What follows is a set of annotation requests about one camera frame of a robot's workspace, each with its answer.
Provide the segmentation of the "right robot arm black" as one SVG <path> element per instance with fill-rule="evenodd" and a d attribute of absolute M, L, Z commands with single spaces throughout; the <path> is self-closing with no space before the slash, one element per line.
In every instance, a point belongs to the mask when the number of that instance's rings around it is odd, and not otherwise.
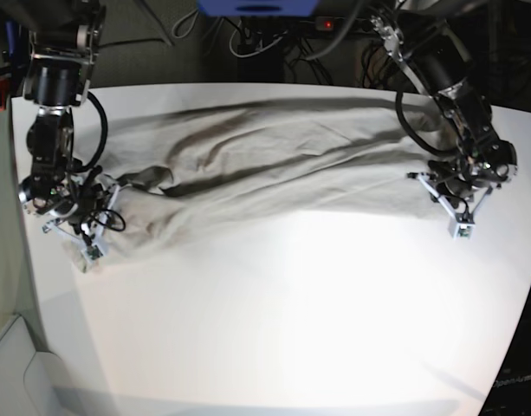
<path fill-rule="evenodd" d="M 89 256 L 104 251 L 104 231 L 122 232 L 126 222 L 113 210 L 120 190 L 99 179 L 108 120 L 90 90 L 107 10 L 98 1 L 5 1 L 2 10 L 29 32 L 29 66 L 23 98 L 37 107 L 27 136 L 30 174 L 18 188 L 24 208 Z M 100 119 L 93 156 L 74 156 L 73 110 L 90 102 Z"/>

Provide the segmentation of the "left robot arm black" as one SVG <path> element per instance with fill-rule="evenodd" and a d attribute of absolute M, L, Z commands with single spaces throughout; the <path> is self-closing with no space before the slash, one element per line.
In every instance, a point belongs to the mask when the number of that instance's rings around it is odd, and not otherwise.
<path fill-rule="evenodd" d="M 475 215 L 495 189 L 517 173 L 515 147 L 492 125 L 489 101 L 469 81 L 471 56 L 447 23 L 477 1 L 437 1 L 422 10 L 379 4 L 369 18 L 386 54 L 422 95 L 434 100 L 456 135 L 453 147 L 436 148 L 411 127 L 398 91 L 395 109 L 408 136 L 432 155 L 428 172 L 413 172 L 450 217 L 450 234 L 469 237 Z"/>

